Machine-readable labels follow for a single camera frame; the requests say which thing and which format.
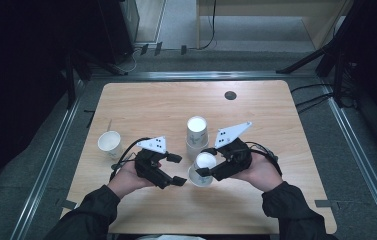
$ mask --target white cup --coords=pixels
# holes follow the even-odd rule
[[[200,152],[202,150],[204,150],[204,149],[206,149],[206,148],[209,147],[209,141],[207,141],[207,143],[204,146],[201,146],[201,147],[193,147],[193,146],[191,146],[189,144],[189,142],[188,142],[188,138],[185,139],[185,142],[186,142],[186,145],[187,145],[188,159],[191,160],[191,161],[195,161],[195,159],[197,158],[198,154],[200,154]]]
[[[187,142],[194,148],[203,147],[209,142],[207,121],[203,117],[195,116],[187,122]]]
[[[199,168],[214,168],[216,158],[210,153],[198,154],[195,162],[188,169],[188,179],[197,187],[207,187],[213,182],[212,176],[202,177],[195,170]]]
[[[98,147],[111,158],[119,158],[123,153],[122,138],[116,131],[108,131],[98,139]]]

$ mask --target hand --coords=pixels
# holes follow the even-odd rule
[[[144,187],[152,187],[153,183],[145,178],[136,175],[135,162],[125,163],[123,167],[116,173],[116,176],[107,184],[120,199],[129,193]]]
[[[251,153],[251,156],[253,159],[250,167],[233,175],[232,178],[249,182],[263,192],[268,192],[283,182],[282,177],[269,160],[257,153]]]

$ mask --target person's right hand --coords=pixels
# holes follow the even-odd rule
[[[253,159],[250,167],[231,178],[249,182],[263,192],[268,192],[283,182],[282,177],[269,160],[257,153],[251,153],[251,156]]]

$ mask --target black jacket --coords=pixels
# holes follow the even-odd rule
[[[280,239],[336,239],[326,234],[324,218],[308,207],[296,186],[283,182],[262,197],[266,216],[279,220]],[[86,195],[80,207],[64,215],[45,239],[106,239],[119,203],[120,199],[102,186]]]

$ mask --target wooden tabletop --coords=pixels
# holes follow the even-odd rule
[[[227,100],[225,93],[236,93]],[[80,203],[89,192],[108,182],[110,159],[97,140],[110,130],[120,133],[123,148],[142,137],[166,136],[167,150],[183,157],[177,164],[161,160],[171,177],[187,178],[187,121],[207,120],[210,145],[219,128],[247,121],[253,125],[243,141],[254,141],[279,156],[283,179],[302,189],[307,203],[325,217],[328,233],[336,231],[331,208],[317,208],[326,200],[306,136],[284,81],[111,83],[104,87],[67,200]],[[113,233],[136,234],[269,234],[278,233],[277,219],[262,210],[262,192],[235,180],[214,180],[207,188],[189,180],[183,187],[144,188],[123,198]]]

